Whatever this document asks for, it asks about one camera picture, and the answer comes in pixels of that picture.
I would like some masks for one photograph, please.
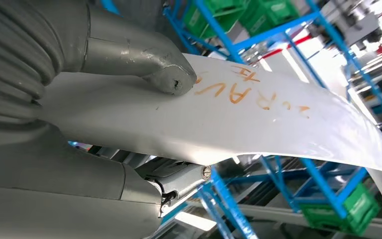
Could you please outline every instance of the green storage bin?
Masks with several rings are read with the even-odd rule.
[[[247,6],[244,0],[205,0],[204,2],[225,32],[230,31]],[[185,13],[184,23],[190,33],[200,38],[206,39],[216,36],[214,30],[194,4]]]
[[[274,26],[299,17],[298,11],[289,0],[262,0],[261,3]]]
[[[380,207],[368,190],[359,184],[343,203],[348,215],[339,218],[330,205],[300,204],[302,213],[312,228],[332,229],[344,233],[362,235]]]
[[[239,22],[250,36],[254,36],[298,17],[288,0],[249,0]]]
[[[270,22],[260,0],[250,0],[247,10],[242,14],[239,23],[247,29],[250,36],[258,35],[272,29],[274,26]]]

